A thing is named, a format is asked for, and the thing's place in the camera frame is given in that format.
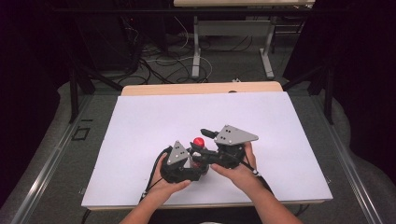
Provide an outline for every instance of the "hand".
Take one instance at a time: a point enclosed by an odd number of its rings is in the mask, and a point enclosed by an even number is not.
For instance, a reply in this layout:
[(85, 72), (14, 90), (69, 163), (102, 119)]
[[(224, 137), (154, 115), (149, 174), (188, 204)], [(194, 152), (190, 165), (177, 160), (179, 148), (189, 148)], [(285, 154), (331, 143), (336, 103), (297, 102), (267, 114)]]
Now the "hand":
[(166, 157), (166, 153), (164, 153), (155, 167), (154, 176), (152, 177), (150, 186), (151, 189), (148, 191), (148, 195), (145, 197), (150, 198), (152, 203), (155, 203), (157, 207), (163, 205), (173, 193), (180, 191), (186, 188), (191, 181), (185, 180), (180, 183), (170, 184), (166, 180), (163, 179), (160, 173), (160, 169), (163, 166), (163, 159)]
[[(246, 157), (244, 161), (249, 163), (254, 169), (257, 169), (256, 157), (253, 154), (253, 148), (250, 142), (245, 143), (245, 152)], [(233, 169), (226, 169), (214, 163), (210, 167), (220, 175), (224, 175), (233, 181), (233, 183), (247, 195), (249, 195), (250, 192), (253, 193), (257, 189), (264, 189), (260, 180), (258, 180), (244, 165), (240, 164)]]

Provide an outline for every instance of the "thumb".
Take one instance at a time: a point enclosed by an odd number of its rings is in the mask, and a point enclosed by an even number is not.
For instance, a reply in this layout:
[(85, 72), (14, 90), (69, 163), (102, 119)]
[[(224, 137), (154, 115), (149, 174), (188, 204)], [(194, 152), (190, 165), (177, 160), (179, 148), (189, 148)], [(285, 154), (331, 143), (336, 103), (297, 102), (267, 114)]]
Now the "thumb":
[(180, 183), (177, 183), (175, 185), (173, 185), (173, 192), (177, 192), (180, 190), (183, 190), (184, 188), (186, 188), (189, 184), (191, 183), (190, 180), (184, 180)]
[(211, 164), (210, 168), (212, 168), (212, 170), (216, 171), (219, 175), (224, 175), (226, 177), (229, 177), (229, 175), (230, 175), (230, 172), (228, 169), (226, 169), (220, 165), (217, 165), (215, 163)]

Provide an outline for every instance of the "table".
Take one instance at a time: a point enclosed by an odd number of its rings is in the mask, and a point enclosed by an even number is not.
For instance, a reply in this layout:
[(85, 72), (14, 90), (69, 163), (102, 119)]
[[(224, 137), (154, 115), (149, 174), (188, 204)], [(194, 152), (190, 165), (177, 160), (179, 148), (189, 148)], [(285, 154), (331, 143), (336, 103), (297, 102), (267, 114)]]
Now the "table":
[[(175, 0), (176, 7), (276, 7), (313, 5), (315, 0)], [(200, 35), (256, 35), (265, 36), (260, 49), (266, 77), (274, 79), (268, 51), (276, 26), (276, 17), (269, 21), (198, 21), (194, 16), (194, 58), (191, 77), (199, 77), (201, 49)]]
[[(125, 87), (81, 205), (136, 206), (163, 149), (176, 140), (187, 146), (200, 129), (219, 131), (226, 121), (260, 137), (253, 142), (258, 170), (282, 203), (332, 199), (288, 94), (277, 82), (238, 82)], [(205, 145), (216, 149), (209, 139)], [(209, 170), (163, 208), (247, 205), (251, 201), (242, 191)]]

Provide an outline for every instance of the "white board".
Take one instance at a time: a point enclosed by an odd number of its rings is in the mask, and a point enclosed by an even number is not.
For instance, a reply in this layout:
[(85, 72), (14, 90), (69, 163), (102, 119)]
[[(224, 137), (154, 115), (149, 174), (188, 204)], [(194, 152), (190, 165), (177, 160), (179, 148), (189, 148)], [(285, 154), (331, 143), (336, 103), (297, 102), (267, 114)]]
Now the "white board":
[[(200, 130), (230, 124), (257, 134), (258, 170), (282, 203), (332, 199), (317, 159), (286, 92), (120, 96), (87, 187), (82, 206), (90, 209), (138, 204), (157, 156), (176, 140), (184, 147)], [(212, 139), (205, 145), (216, 150)], [(165, 206), (250, 203), (227, 178), (207, 175), (175, 193)]]

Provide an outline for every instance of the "red ball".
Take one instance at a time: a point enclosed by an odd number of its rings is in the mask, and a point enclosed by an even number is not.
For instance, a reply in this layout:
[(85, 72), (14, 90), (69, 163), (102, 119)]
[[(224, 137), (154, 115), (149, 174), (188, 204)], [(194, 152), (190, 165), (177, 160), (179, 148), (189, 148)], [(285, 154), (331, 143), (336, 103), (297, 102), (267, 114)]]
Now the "red ball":
[(196, 137), (193, 143), (199, 147), (205, 147), (205, 141), (202, 137)]

